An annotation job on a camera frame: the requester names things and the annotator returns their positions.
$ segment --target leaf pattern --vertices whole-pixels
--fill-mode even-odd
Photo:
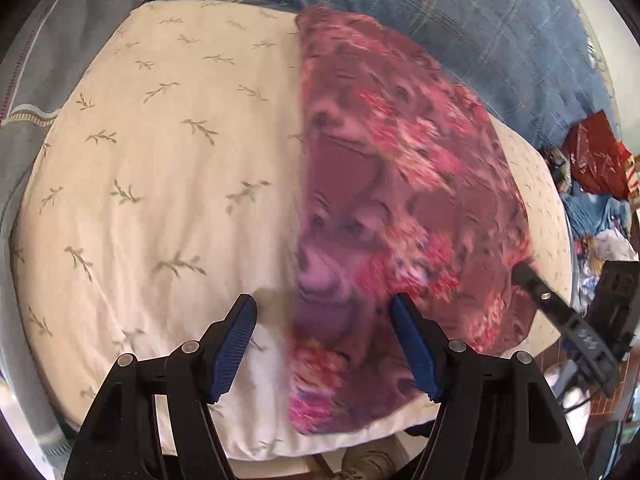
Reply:
[[[265,48],[268,48],[270,46],[275,46],[275,43],[270,43],[269,41],[261,41],[260,43],[254,43],[251,46],[251,50],[253,50],[254,48],[260,48],[262,46]]]
[[[136,61],[136,63],[138,64],[138,70],[140,70],[142,67],[146,68],[147,70],[151,70],[151,67],[154,65],[151,61]]]
[[[231,214],[234,211],[234,207],[239,205],[245,199],[250,199],[251,202],[255,202],[255,194],[256,192],[263,188],[272,186],[271,182],[267,182],[266,180],[260,180],[256,184],[250,184],[249,182],[242,181],[242,191],[238,193],[231,193],[226,196],[230,202],[226,206],[226,213]]]
[[[251,88],[247,88],[246,86],[243,86],[243,85],[238,85],[238,88],[236,88],[236,90],[238,92],[246,92],[251,97],[255,97],[260,101],[268,101],[266,97],[262,97],[259,90],[252,90]]]
[[[146,103],[147,101],[149,101],[149,99],[159,93],[165,93],[166,90],[171,86],[180,86],[180,83],[177,83],[175,81],[173,83],[160,83],[160,86],[158,88],[145,93],[146,97],[145,100],[142,101],[142,104]]]
[[[119,52],[123,51],[124,49],[127,49],[127,50],[128,50],[128,49],[130,49],[132,46],[136,46],[137,44],[140,44],[140,42],[139,42],[139,41],[131,41],[130,43],[125,43],[123,47],[117,48],[117,49],[114,51],[114,54],[117,54],[117,53],[119,53]]]
[[[78,264],[82,265],[82,268],[84,269],[84,273],[86,274],[87,278],[89,279],[89,283],[93,283],[94,279],[91,276],[91,272],[89,271],[89,267],[93,267],[94,264],[92,264],[91,262],[86,261],[82,257],[82,253],[83,252],[84,252],[84,249],[73,249],[70,245],[65,247],[65,253],[71,254],[71,256],[74,259],[74,269],[78,268]]]
[[[82,92],[80,92],[80,98],[78,99],[78,101],[76,101],[76,104],[80,105],[81,110],[87,110],[94,107],[94,103],[91,101],[91,99],[87,101],[82,95]]]
[[[218,132],[214,131],[214,130],[207,130],[203,124],[205,124],[207,121],[193,121],[191,119],[185,119],[183,121],[180,121],[180,124],[190,124],[191,125],[191,135],[193,135],[196,131],[200,131],[204,134],[205,137],[207,137],[207,140],[209,141],[209,144],[211,144],[212,146],[215,146],[216,143],[213,140],[213,136],[214,135],[218,135]]]
[[[38,327],[38,335],[48,335],[49,337],[53,337],[44,316],[42,316],[42,321],[38,320],[38,317],[35,315],[31,305],[29,306],[29,322]]]
[[[26,263],[24,261],[24,249],[23,248],[18,248],[18,247],[12,247],[11,248],[11,254],[13,255],[15,260],[20,260],[22,263]]]
[[[131,352],[136,353],[136,341],[140,336],[146,335],[145,331],[137,328],[133,332],[127,332],[126,330],[121,330],[121,332],[123,336],[122,339],[120,341],[112,340],[113,345],[121,354],[124,353],[126,349],[130,349]]]
[[[80,390],[80,397],[81,399],[91,399],[94,400],[95,396],[97,395],[96,392],[94,392],[94,389],[89,386],[87,389],[85,390]]]
[[[220,418],[225,418],[224,413],[220,411],[220,406],[214,406],[213,404],[209,404],[208,407],[212,412],[214,412]]]
[[[239,28],[240,30],[246,30],[246,27],[244,25],[241,25],[240,23],[235,22],[234,20],[226,20],[226,22],[232,27]]]
[[[220,54],[216,54],[215,56],[205,56],[202,59],[212,59],[215,62],[223,62],[229,63],[229,65],[235,65],[234,59],[232,57],[222,57]]]
[[[49,191],[51,193],[40,201],[40,214],[42,214],[42,210],[44,209],[44,206],[46,206],[48,203],[50,203],[52,207],[56,205],[56,197],[58,196],[60,191],[62,191],[63,189],[65,188],[62,186],[59,186],[55,189],[52,187],[49,188]]]
[[[127,189],[126,191],[124,191],[120,187],[120,184],[118,184],[118,181],[116,179],[113,179],[113,185],[115,186],[116,191],[111,191],[110,195],[120,197],[119,205],[122,205],[125,202],[131,202],[132,204],[137,204],[141,200],[144,200],[143,196],[133,196],[131,192],[131,187],[132,187],[131,184],[129,184],[129,189]]]
[[[196,41],[199,41],[199,40],[190,40],[190,39],[189,39],[189,38],[187,38],[184,34],[181,34],[181,35],[178,37],[178,41],[183,42],[185,45],[189,45],[189,44],[191,44],[191,43],[195,43]]]
[[[117,144],[118,141],[116,139],[114,139],[113,137],[115,137],[115,135],[117,134],[117,132],[113,132],[110,135],[105,135],[104,134],[104,130],[101,130],[100,132],[98,132],[97,134],[93,134],[88,136],[84,142],[87,142],[88,140],[95,140],[95,145],[98,145],[98,140],[102,139],[102,140],[108,140],[109,142],[112,142],[113,144]]]
[[[263,440],[259,440],[258,446],[254,446],[250,448],[250,451],[254,454],[258,452],[266,451],[266,450],[268,451],[268,453],[273,453],[273,450],[275,449],[276,444],[279,442],[282,442],[281,438],[276,438],[271,442],[265,442]]]
[[[168,260],[168,261],[161,260],[160,262],[158,262],[156,266],[153,268],[152,272],[156,273],[159,270],[161,270],[163,267],[167,267],[168,269],[171,269],[178,278],[180,278],[180,272],[178,272],[179,269],[189,269],[189,270],[192,270],[193,272],[199,272],[202,275],[206,275],[207,273],[205,272],[205,270],[202,267],[199,267],[197,265],[199,261],[200,261],[199,256],[194,256],[188,261],[183,260],[180,257],[180,252],[177,252],[175,253],[175,256],[171,260]]]
[[[274,14],[271,14],[270,12],[267,12],[264,9],[260,9],[258,12],[260,12],[261,16],[264,16],[265,18],[269,18],[270,20],[277,20],[278,17],[275,16]]]

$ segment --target blue clothing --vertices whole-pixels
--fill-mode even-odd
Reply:
[[[584,193],[577,182],[574,182],[572,193],[561,193],[560,199],[575,240],[617,228],[616,221],[626,226],[631,217],[629,202],[616,200],[610,194]]]
[[[41,0],[0,62],[2,95],[13,97],[0,105],[0,369],[44,457],[59,472],[66,467],[72,439],[50,404],[22,328],[10,265],[15,250],[11,234],[51,117],[139,4],[140,0]]]
[[[451,79],[536,149],[603,109],[620,137],[571,0],[239,0],[300,10],[325,2],[373,16],[424,47]]]

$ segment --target white pillow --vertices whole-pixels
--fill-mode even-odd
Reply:
[[[117,356],[168,355],[242,292],[258,326],[212,407],[230,458],[301,456],[434,418],[426,396],[350,434],[287,421],[287,327],[300,228],[294,16],[233,3],[154,2],[98,54],[38,156],[14,235],[17,295],[62,413],[80,424]],[[495,121],[542,276],[568,299],[569,238],[542,158]],[[521,345],[558,334],[536,316]],[[165,452],[174,446],[159,408]]]

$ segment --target red patterned fabric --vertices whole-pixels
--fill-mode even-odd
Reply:
[[[354,431],[418,391],[388,317],[408,292],[449,338],[498,355],[535,307],[511,286],[530,259],[526,212],[490,119],[408,38],[307,7],[306,165],[289,415]]]

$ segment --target pillow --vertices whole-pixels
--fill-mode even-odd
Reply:
[[[296,23],[306,178],[289,418],[354,431],[420,395],[394,294],[477,352],[526,338],[536,304],[511,271],[531,260],[529,226],[470,89],[370,16],[318,5]]]
[[[230,458],[302,456],[434,418],[426,396],[354,433],[287,420],[287,333],[300,232],[294,15],[229,2],[132,12],[79,82],[38,156],[14,229],[25,331],[63,415],[81,424],[119,354],[168,355],[245,292],[258,325],[211,407]],[[561,203],[540,156],[495,123],[542,276],[568,299]],[[522,347],[557,338],[538,314]],[[165,452],[174,452],[159,403]]]

